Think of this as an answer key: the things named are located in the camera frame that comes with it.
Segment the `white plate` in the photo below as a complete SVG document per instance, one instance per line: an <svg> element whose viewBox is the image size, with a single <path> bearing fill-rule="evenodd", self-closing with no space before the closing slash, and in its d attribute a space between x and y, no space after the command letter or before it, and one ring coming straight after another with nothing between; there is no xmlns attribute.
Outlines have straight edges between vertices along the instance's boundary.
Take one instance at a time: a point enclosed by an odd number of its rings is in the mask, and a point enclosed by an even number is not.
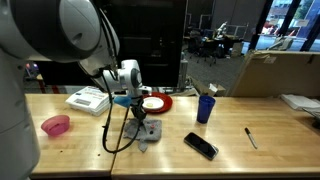
<svg viewBox="0 0 320 180"><path fill-rule="evenodd" d="M157 97L148 97L143 99L143 101L142 107L149 110L161 109L164 105L163 100Z"/></svg>

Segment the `pink bowl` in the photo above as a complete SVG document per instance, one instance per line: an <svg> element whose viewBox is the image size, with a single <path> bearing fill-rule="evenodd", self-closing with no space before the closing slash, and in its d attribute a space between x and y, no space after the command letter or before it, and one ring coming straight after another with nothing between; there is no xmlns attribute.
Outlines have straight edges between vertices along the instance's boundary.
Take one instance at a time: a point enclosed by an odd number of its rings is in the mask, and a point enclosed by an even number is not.
<svg viewBox="0 0 320 180"><path fill-rule="evenodd" d="M41 125L41 129L44 130L49 136L57 136L69 129L70 118L67 115L58 115L47 119Z"/></svg>

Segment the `wooden workbench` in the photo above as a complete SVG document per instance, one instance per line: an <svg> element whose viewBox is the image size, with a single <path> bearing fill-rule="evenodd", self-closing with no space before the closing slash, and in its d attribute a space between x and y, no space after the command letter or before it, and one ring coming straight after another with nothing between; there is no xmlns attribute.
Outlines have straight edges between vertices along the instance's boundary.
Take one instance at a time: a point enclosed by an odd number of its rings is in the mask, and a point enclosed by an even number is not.
<svg viewBox="0 0 320 180"><path fill-rule="evenodd" d="M102 126L108 110L95 117L73 110L65 103L70 94L26 95L41 149L40 162L31 178L108 177L115 155L102 147ZM117 148L126 109L114 105L107 146ZM56 115L70 117L70 129L58 137L49 137L41 124Z"/></svg>
<svg viewBox="0 0 320 180"><path fill-rule="evenodd" d="M280 99L216 98L208 124L196 122L196 97L173 97L162 138L142 153L138 143L118 153L113 179L224 179L320 176L320 130L313 118ZM258 149L251 144L248 127ZM194 132L220 152L209 161L183 142ZM121 139L120 146L128 139Z"/></svg>

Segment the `pen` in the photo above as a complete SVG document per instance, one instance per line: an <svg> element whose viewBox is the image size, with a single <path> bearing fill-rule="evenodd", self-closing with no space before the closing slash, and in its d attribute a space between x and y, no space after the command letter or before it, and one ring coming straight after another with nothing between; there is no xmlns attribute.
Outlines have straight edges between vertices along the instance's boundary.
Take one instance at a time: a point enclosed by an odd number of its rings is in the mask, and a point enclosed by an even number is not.
<svg viewBox="0 0 320 180"><path fill-rule="evenodd" d="M253 136L252 136L252 134L250 133L249 129L248 129L248 128L245 128L244 130L246 131L247 135L249 136L249 139L250 139L253 147L256 148L256 149L258 149L258 145L257 145L256 142L254 141Z"/></svg>

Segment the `black phone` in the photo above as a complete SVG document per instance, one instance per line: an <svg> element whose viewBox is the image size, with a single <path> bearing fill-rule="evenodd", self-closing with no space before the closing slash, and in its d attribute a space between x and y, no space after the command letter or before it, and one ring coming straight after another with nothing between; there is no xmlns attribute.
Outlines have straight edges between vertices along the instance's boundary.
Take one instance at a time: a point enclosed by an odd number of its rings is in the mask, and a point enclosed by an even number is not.
<svg viewBox="0 0 320 180"><path fill-rule="evenodd" d="M207 141L203 140L201 137L193 132L190 132L185 138L184 142L191 146L193 149L198 151L200 154L213 160L213 158L218 154L219 149Z"/></svg>

